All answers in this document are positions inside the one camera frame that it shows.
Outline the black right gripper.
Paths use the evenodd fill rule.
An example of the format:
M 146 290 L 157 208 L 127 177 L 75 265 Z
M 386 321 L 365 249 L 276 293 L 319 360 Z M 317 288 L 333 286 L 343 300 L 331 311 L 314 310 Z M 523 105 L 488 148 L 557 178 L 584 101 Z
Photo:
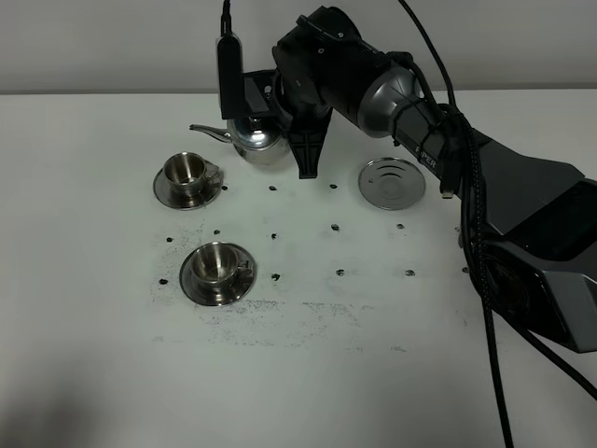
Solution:
M 387 71 L 387 56 L 365 40 L 337 7 L 319 7 L 272 48 L 292 116 L 288 143 L 299 179 L 315 179 L 332 112 L 336 110 L 373 138 L 383 125 L 367 125 L 360 110 L 375 81 Z

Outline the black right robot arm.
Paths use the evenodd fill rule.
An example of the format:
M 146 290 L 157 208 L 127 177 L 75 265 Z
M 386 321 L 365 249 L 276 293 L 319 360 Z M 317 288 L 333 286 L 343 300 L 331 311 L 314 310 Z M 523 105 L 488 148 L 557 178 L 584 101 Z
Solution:
M 596 348 L 596 184 L 571 164 L 521 155 L 433 97 L 407 52 L 365 42 L 336 7 L 301 16 L 273 47 L 293 109 L 331 108 L 391 137 L 470 208 L 494 309 L 578 353 Z

